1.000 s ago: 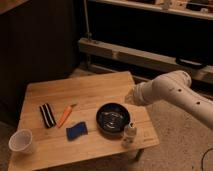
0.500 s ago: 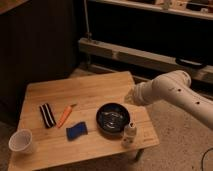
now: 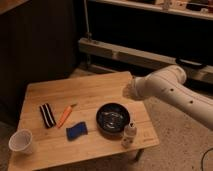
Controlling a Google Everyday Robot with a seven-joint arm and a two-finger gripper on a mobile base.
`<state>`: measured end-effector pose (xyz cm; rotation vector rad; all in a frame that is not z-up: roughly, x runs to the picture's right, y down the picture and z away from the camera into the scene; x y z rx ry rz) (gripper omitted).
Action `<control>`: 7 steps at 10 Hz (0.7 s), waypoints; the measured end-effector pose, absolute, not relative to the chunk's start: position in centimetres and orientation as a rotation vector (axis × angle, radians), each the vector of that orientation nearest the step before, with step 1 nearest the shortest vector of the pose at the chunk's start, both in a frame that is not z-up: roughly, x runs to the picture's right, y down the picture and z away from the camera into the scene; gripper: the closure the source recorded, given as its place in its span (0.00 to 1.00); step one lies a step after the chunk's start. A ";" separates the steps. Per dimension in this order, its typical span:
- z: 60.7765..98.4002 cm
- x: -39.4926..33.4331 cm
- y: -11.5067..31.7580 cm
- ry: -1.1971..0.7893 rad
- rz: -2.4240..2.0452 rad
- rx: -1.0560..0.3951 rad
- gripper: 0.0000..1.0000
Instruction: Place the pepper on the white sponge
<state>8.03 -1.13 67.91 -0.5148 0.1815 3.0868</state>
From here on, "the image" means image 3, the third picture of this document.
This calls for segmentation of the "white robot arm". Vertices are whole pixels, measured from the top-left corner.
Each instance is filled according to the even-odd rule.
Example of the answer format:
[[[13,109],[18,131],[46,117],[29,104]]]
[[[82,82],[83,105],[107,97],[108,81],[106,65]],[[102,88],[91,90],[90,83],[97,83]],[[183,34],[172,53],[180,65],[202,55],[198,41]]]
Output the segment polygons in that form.
[[[132,94],[139,100],[155,96],[213,131],[213,100],[184,86],[186,72],[170,65],[131,81]]]

